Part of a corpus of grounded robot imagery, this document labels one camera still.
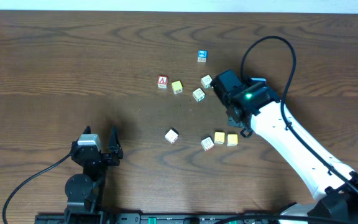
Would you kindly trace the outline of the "wooden block snail picture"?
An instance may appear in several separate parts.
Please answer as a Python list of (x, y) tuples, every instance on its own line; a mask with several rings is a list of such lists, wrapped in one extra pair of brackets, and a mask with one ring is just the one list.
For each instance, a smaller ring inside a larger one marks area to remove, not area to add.
[(210, 137), (207, 137), (201, 141), (201, 146), (203, 147), (204, 151), (208, 151), (214, 147), (214, 142)]

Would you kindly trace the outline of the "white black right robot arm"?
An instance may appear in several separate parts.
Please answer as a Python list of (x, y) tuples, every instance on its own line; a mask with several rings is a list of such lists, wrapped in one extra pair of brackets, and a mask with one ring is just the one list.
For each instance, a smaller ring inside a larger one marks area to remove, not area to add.
[(358, 223), (358, 172), (303, 128), (264, 79), (241, 82), (227, 70), (212, 80), (211, 87), (226, 107), (229, 124), (271, 144), (310, 191), (314, 203), (289, 205), (280, 212), (280, 223), (288, 223), (288, 216), (306, 217), (306, 223)]

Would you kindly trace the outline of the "wooden letter B hammer block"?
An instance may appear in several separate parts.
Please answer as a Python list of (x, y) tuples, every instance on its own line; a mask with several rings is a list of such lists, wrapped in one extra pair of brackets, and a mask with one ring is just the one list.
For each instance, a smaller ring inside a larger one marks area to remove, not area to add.
[(227, 135), (227, 146), (236, 146), (238, 145), (239, 139), (236, 134), (228, 134)]

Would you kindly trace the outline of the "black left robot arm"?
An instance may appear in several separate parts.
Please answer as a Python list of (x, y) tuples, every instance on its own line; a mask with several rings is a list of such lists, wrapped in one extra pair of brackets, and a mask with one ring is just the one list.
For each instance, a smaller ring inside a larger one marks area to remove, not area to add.
[(99, 136), (86, 127), (83, 134), (71, 143), (69, 156), (83, 171), (71, 176), (65, 184), (67, 207), (63, 222), (114, 223), (114, 215), (103, 210), (101, 202), (108, 168), (118, 166), (123, 158), (117, 128), (112, 128), (108, 152), (103, 152)]

